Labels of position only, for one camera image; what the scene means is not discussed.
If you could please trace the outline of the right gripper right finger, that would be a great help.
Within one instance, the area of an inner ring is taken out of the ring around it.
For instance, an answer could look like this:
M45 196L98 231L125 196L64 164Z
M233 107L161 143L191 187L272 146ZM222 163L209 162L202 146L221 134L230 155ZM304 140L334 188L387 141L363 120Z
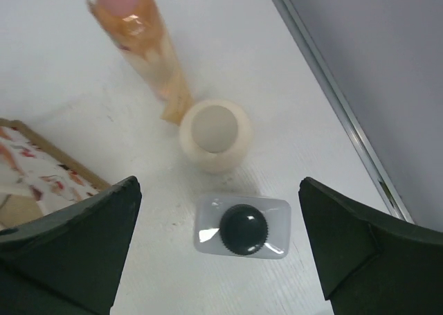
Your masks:
M298 193L325 300L335 314L441 314L442 233L307 177Z

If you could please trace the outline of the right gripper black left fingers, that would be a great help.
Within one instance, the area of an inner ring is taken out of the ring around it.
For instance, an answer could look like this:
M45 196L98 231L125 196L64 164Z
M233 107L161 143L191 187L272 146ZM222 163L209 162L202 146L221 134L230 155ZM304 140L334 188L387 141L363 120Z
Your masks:
M128 177L1 231L2 314L109 314L141 207Z

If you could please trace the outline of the brown canvas bag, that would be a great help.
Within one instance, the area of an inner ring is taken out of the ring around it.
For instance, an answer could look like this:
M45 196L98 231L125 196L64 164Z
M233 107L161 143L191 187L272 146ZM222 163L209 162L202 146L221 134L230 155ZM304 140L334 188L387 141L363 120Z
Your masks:
M23 122L1 119L1 230L42 218L109 187Z

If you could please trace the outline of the white bottle grey cap front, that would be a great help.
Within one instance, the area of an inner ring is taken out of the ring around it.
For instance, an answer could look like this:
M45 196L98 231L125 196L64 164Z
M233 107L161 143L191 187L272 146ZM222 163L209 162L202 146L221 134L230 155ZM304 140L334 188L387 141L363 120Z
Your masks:
M193 241L201 253L279 260L289 252L290 235L285 200L212 193L198 201Z

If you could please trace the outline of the cream wide-cap bottle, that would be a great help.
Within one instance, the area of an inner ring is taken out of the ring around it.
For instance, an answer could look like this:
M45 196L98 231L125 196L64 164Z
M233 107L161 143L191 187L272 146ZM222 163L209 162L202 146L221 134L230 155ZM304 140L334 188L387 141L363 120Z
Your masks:
M224 173L241 165L253 141L248 114L229 100L198 102L183 117L179 142L200 170Z

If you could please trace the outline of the peach pink-capped bottle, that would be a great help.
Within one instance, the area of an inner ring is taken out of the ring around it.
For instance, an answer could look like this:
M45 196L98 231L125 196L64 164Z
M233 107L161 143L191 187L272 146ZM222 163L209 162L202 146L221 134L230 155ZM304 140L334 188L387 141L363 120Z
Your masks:
M87 5L123 57L156 95L164 100L190 95L155 0L88 0Z

